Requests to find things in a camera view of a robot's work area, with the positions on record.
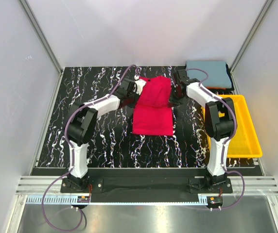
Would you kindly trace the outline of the red polo shirt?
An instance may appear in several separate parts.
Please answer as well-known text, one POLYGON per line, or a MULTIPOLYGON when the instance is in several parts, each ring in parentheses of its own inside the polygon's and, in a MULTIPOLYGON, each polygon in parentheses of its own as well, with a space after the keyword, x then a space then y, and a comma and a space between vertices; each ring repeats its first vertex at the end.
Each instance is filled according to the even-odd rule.
POLYGON ((141 77, 144 84, 134 108, 132 133, 149 136, 174 134, 173 110, 169 105, 171 80, 167 77, 141 77))

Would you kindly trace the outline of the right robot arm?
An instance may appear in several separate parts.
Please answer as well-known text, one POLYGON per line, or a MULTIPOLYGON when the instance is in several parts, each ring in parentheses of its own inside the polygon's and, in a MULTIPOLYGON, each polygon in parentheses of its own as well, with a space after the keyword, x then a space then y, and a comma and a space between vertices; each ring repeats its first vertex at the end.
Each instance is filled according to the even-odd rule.
POLYGON ((226 183, 228 147, 237 131, 234 102, 231 98, 221 98, 214 94, 205 88, 201 81, 189 78, 187 71, 181 69, 174 73, 169 105, 178 106, 186 97, 195 100, 205 109, 204 126, 210 137, 210 156, 206 175, 196 188, 217 189, 226 183))

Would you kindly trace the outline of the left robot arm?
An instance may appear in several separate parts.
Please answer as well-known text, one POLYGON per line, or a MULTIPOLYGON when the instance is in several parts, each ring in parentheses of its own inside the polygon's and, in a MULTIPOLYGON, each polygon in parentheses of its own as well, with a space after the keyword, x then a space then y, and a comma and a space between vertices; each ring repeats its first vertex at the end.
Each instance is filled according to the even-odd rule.
POLYGON ((146 81, 125 79, 104 97, 77 103, 70 110, 64 127, 65 141, 70 151, 70 166, 63 175, 64 185, 76 190, 88 188, 87 149, 99 117, 125 106, 134 107, 146 86, 146 81))

